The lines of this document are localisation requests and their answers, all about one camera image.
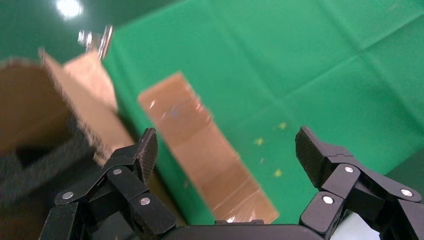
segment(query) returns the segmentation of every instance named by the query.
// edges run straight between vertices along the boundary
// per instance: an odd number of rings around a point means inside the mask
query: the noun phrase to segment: corrugated cardboard edge
[[[217,219],[270,224],[279,216],[180,72],[140,93],[138,103]]]
[[[72,79],[72,77],[63,70],[62,66],[55,61],[51,56],[49,56],[44,49],[39,49],[38,54],[41,58],[42,65],[47,69],[48,73],[51,76],[51,80],[57,92],[62,96],[64,101],[68,104],[69,108],[74,113],[77,118],[78,127],[81,131],[86,135],[88,142],[91,146],[95,146],[96,154],[94,156],[94,160],[101,166],[103,166],[107,159],[112,155],[112,153],[122,147],[126,147],[134,144],[134,141],[128,134],[127,130],[119,120],[118,116],[108,107],[104,106],[102,102],[98,99],[94,98],[91,93],[89,93],[84,87],[82,87],[77,81]],[[61,77],[68,78],[68,83],[78,88],[79,94],[83,95],[86,99],[90,101],[90,104],[94,104],[96,107],[100,108],[102,113],[106,116],[98,116],[100,119],[102,117],[109,118],[113,122],[113,127],[116,127],[116,142],[106,142],[105,138],[102,137],[102,132],[96,131],[95,128],[97,126],[93,125],[92,122],[86,121],[85,114],[87,112],[82,112],[82,106],[77,105],[72,99],[74,96],[71,96],[71,93],[64,89],[63,84],[58,79],[58,74],[61,74]]]

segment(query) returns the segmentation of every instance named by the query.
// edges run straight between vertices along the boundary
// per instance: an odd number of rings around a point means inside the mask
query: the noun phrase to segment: cardboard flap
[[[59,94],[74,112],[78,125],[103,161],[114,150],[134,144],[126,128],[111,108],[95,98],[85,87],[75,81],[62,66],[44,50],[39,52],[43,64]]]
[[[41,66],[17,60],[0,69],[0,156],[19,146],[53,147],[72,114]]]

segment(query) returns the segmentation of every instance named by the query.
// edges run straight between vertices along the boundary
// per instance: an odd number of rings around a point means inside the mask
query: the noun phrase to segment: blurred cardboard piece
[[[279,216],[181,73],[143,91],[138,103],[216,219],[270,224]]]
[[[63,68],[105,106],[114,112],[118,111],[114,85],[103,67],[97,51],[86,52],[66,62]]]

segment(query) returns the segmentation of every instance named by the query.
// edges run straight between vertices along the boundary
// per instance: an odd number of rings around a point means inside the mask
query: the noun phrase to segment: green backdrop
[[[316,192],[295,156],[300,126],[381,174],[424,145],[423,15],[422,0],[185,0],[118,29],[103,63],[139,133],[152,124],[137,96],[182,71],[275,223],[297,223]],[[187,221],[211,224],[162,141],[157,167]]]

